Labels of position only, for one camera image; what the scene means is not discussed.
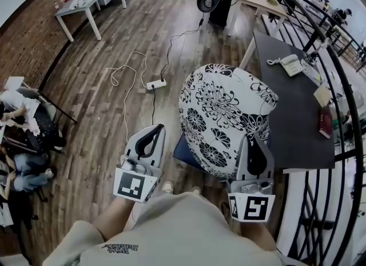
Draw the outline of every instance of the brick wall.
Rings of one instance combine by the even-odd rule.
[[[54,2],[27,0],[0,28],[0,86],[8,76],[24,76],[39,87],[48,68],[68,41],[54,17]],[[86,18],[82,13],[64,17],[73,33]]]

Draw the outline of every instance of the black table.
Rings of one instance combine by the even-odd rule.
[[[319,133],[320,105],[314,97],[317,86],[303,73],[289,77],[279,64],[269,66],[268,59],[305,53],[285,42],[254,31],[261,80],[278,96],[276,108],[269,115],[270,151],[277,168],[334,168],[333,136]]]

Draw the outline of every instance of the black and white floral fabric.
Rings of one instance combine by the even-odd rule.
[[[269,137],[268,114],[278,96],[233,66],[209,64],[185,80],[179,100],[182,131],[193,157],[208,173],[230,178],[242,137]]]

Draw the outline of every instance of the white cable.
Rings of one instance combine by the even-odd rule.
[[[125,99],[124,99],[124,122],[125,122],[125,126],[126,126],[126,141],[128,142],[128,127],[127,127],[127,122],[126,122],[126,99],[127,99],[127,96],[128,94],[130,93],[130,91],[132,90],[133,86],[135,85],[135,80],[136,80],[136,75],[137,75],[137,71],[135,69],[133,69],[132,67],[128,66],[127,63],[128,61],[130,60],[130,57],[133,53],[138,53],[138,54],[141,54],[145,57],[145,70],[141,73],[141,76],[140,76],[140,79],[141,79],[141,83],[142,85],[147,88],[147,86],[145,86],[143,80],[142,80],[142,76],[144,75],[144,73],[146,72],[146,69],[148,68],[147,67],[147,64],[146,64],[146,60],[148,59],[146,54],[143,54],[143,53],[140,53],[138,51],[133,51],[130,53],[130,55],[128,56],[128,59],[126,61],[126,63],[123,65],[123,66],[120,66],[119,68],[107,68],[107,69],[111,69],[111,70],[115,70],[114,72],[112,72],[112,74],[110,75],[110,82],[112,83],[113,86],[117,87],[120,83],[117,81],[117,79],[114,77],[114,75],[116,74],[116,72],[122,70],[122,68],[124,67],[127,67],[129,69],[131,69],[132,71],[135,72],[135,76],[133,77],[133,83],[130,87],[130,89],[128,90],[126,96],[125,96]]]

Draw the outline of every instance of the power strip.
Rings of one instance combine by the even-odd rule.
[[[148,90],[162,88],[162,87],[166,86],[166,81],[165,81],[165,79],[163,81],[156,80],[156,81],[147,83],[147,86],[148,86]]]

